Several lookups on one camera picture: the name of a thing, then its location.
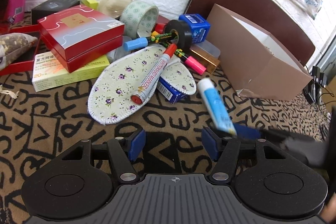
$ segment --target metal bolt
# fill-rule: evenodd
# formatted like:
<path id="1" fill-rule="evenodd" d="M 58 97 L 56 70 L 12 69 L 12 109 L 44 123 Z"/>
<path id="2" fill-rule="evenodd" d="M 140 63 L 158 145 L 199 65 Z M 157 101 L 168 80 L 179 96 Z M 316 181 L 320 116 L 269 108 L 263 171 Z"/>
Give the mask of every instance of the metal bolt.
<path id="1" fill-rule="evenodd" d="M 212 178 L 215 180 L 227 180 L 229 175 L 227 173 L 217 172 L 212 175 Z"/>
<path id="2" fill-rule="evenodd" d="M 133 173 L 123 173 L 120 175 L 120 179 L 122 179 L 123 181 L 131 181 L 131 180 L 135 180 L 136 178 L 137 178 L 137 175 Z"/>

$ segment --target red marker cap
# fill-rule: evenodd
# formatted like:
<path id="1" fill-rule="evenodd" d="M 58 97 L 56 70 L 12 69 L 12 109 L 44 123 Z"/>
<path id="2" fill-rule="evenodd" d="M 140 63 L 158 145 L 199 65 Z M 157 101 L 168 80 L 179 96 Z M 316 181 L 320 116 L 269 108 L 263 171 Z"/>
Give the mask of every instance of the red marker cap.
<path id="1" fill-rule="evenodd" d="M 131 96 L 131 101 L 137 105 L 142 105 L 142 100 L 136 95 Z"/>
<path id="2" fill-rule="evenodd" d="M 165 54 L 168 54 L 170 58 L 174 55 L 175 51 L 177 50 L 176 44 L 170 44 L 169 47 L 164 51 Z"/>
<path id="3" fill-rule="evenodd" d="M 163 30 L 165 29 L 166 25 L 167 25 L 167 23 L 157 23 L 155 25 L 154 30 L 157 31 L 160 34 L 163 34 L 164 33 Z"/>
<path id="4" fill-rule="evenodd" d="M 206 67 L 204 67 L 200 62 L 198 62 L 192 56 L 189 56 L 188 59 L 184 62 L 189 68 L 193 69 L 199 75 L 202 75 L 206 71 Z"/>

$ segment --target red gift box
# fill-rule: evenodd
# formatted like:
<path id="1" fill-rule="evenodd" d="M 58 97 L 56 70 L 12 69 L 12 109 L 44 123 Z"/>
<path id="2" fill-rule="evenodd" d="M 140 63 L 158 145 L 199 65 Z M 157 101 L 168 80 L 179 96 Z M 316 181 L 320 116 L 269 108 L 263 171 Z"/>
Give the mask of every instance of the red gift box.
<path id="1" fill-rule="evenodd" d="M 84 5 L 44 17 L 38 24 L 47 48 L 68 72 L 122 45 L 124 24 Z"/>
<path id="2" fill-rule="evenodd" d="M 38 54 L 39 47 L 41 44 L 39 29 L 40 29 L 39 25 L 30 25 L 25 27 L 14 28 L 8 31 L 8 33 L 14 33 L 14 32 L 26 33 L 33 37 L 37 37 L 38 41 L 27 52 L 25 52 L 18 59 L 16 59 L 13 63 L 9 64 L 3 70 L 0 70 L 0 76 L 33 70 L 34 58 L 35 55 Z"/>

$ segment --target green patterned tape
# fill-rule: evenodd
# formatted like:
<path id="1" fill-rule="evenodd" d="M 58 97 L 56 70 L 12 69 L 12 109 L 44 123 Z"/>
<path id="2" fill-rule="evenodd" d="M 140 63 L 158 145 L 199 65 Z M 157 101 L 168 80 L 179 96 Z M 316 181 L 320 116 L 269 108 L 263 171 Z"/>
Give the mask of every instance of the green patterned tape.
<path id="1" fill-rule="evenodd" d="M 158 16 L 159 9 L 155 5 L 134 0 L 125 8 L 119 21 L 125 24 L 124 35 L 136 39 L 139 29 L 149 32 L 154 29 Z"/>

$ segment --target blue box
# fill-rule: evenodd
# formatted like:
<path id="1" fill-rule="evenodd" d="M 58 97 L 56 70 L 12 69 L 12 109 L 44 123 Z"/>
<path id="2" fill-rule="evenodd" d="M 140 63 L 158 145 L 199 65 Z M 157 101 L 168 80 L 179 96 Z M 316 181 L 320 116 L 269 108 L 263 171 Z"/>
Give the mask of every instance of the blue box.
<path id="1" fill-rule="evenodd" d="M 180 15 L 179 20 L 188 23 L 193 35 L 193 43 L 203 42 L 210 30 L 210 24 L 199 14 Z"/>
<path id="2" fill-rule="evenodd" d="M 177 101 L 181 100 L 182 98 L 186 97 L 187 95 L 179 92 L 178 90 L 174 89 L 171 85 L 169 85 L 166 81 L 164 81 L 161 77 L 157 83 L 156 88 L 161 92 L 161 94 L 167 98 L 167 100 L 174 104 Z"/>

